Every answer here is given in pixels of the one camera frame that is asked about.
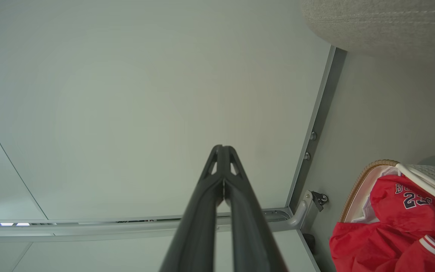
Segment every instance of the laundry basket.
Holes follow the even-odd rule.
[[[435,166],[403,165],[393,160],[375,161],[363,170],[350,191],[340,222],[351,222],[357,218],[362,213],[362,207],[377,179],[389,174],[404,174],[418,187],[435,197]]]

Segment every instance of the brown braided rim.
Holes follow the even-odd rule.
[[[372,169],[374,169],[375,167],[379,167],[381,165],[395,166],[398,163],[399,163],[398,161],[393,161],[393,160],[378,160],[378,161],[372,162],[371,164],[367,165],[364,168],[364,170],[362,171],[362,173],[360,174],[360,176],[357,179],[357,182],[354,184],[352,190],[350,191],[349,197],[347,198],[347,201],[345,202],[345,205],[343,207],[342,215],[340,215],[340,221],[338,221],[338,222],[345,221],[345,217],[347,216],[347,212],[349,212],[350,206],[352,205],[352,201],[355,198],[355,195],[359,191],[361,184],[364,182],[368,173],[370,173],[370,171],[372,171]]]

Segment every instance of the red fabric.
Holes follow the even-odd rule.
[[[418,242],[426,235],[435,239],[435,198],[406,177],[385,176],[370,201],[380,222],[337,223],[333,230],[330,250],[337,271],[435,271],[435,249]]]

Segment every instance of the beige fabric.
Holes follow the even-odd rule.
[[[435,0],[302,0],[302,12],[339,48],[435,62]]]

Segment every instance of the red clothing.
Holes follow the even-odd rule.
[[[406,177],[385,176],[370,201],[380,222],[337,223],[333,230],[337,271],[435,271],[435,198]]]

